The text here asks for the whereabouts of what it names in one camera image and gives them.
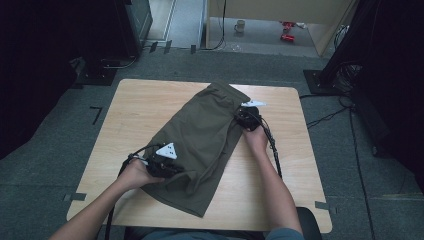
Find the wooden tabletop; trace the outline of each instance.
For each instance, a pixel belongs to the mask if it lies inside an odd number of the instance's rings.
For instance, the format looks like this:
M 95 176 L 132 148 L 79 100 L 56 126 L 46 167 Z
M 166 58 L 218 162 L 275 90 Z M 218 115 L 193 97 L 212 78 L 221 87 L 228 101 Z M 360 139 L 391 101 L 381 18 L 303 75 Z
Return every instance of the wooden tabletop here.
M 117 177 L 129 153 L 145 146 L 159 129 L 208 83 L 124 79 L 120 82 L 100 130 L 77 193 L 70 219 L 91 203 Z M 322 233 L 332 229 L 320 176 L 294 88 L 232 85 L 251 99 L 263 101 L 260 114 L 268 122 L 279 152 L 284 182 L 297 206 L 309 208 Z M 208 210 L 199 218 L 162 204 L 141 189 L 127 192 L 115 208 L 114 225 L 224 230 L 269 230 L 257 166 L 240 138 Z

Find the white tag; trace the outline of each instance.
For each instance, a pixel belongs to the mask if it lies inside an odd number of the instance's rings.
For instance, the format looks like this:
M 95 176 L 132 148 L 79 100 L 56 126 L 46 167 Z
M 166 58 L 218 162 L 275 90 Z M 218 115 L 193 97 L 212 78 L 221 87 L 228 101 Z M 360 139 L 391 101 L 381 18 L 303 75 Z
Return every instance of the white tag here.
M 258 106 L 266 106 L 266 103 L 259 102 L 256 100 L 251 100 L 250 102 L 245 102 L 241 104 L 242 107 L 258 107 Z
M 170 144 L 166 145 L 165 147 L 157 150 L 156 154 L 160 155 L 162 157 L 177 159 L 177 154 L 175 153 L 174 143 L 170 143 Z

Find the person's right arm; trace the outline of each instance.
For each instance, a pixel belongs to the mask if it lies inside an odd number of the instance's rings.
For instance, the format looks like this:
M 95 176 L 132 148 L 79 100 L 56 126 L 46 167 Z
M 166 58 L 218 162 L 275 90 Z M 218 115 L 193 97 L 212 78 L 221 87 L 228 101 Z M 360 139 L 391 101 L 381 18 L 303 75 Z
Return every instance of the person's right arm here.
M 291 228 L 302 233 L 293 197 L 266 153 L 268 138 L 263 128 L 244 130 L 244 136 L 258 164 L 271 229 Z

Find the dark green pants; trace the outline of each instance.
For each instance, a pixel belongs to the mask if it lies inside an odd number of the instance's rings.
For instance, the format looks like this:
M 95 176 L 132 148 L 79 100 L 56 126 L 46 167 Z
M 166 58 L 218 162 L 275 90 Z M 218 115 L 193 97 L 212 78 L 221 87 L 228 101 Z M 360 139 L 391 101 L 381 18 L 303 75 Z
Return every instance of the dark green pants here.
M 242 134 L 234 114 L 250 101 L 226 83 L 212 83 L 187 102 L 149 144 L 174 143 L 179 173 L 143 190 L 158 201 L 203 217 Z M 152 150 L 146 150 L 145 157 Z

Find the wooden table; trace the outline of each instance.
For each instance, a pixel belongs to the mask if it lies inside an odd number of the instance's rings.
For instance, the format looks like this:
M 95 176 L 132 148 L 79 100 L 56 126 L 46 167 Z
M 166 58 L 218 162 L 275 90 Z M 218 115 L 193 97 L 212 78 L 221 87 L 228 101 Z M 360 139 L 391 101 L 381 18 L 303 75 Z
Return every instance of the wooden table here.
M 341 24 L 351 21 L 357 0 L 208 0 L 206 47 L 209 48 L 211 17 L 308 23 L 319 56 L 324 55 Z
M 73 201 L 70 219 L 115 179 L 127 155 L 145 146 L 157 131 L 207 83 L 124 79 L 120 82 L 78 186 L 85 201 Z M 260 113 L 270 125 L 279 151 L 283 178 L 297 206 L 309 208 L 321 232 L 332 224 L 297 91 L 285 87 L 232 85 L 268 105 Z M 195 229 L 269 230 L 261 183 L 244 138 L 240 138 L 203 218 L 162 204 L 141 189 L 127 192 L 117 203 L 114 225 Z

